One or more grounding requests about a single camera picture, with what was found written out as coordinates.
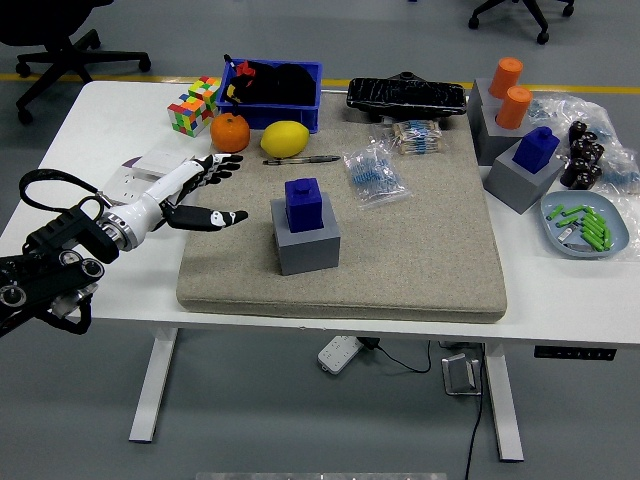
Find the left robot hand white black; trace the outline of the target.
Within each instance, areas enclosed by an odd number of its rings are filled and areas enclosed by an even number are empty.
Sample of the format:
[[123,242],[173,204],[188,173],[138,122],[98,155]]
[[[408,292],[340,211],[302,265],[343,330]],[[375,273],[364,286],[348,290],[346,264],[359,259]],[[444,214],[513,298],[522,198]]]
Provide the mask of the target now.
[[112,208],[108,221],[119,232],[118,248],[123,251],[137,248],[162,223],[178,230],[214,232],[246,220],[248,213],[244,210],[211,210],[182,203],[198,188],[231,177],[242,160],[236,154],[211,154],[203,159],[186,160],[153,183],[136,202]]

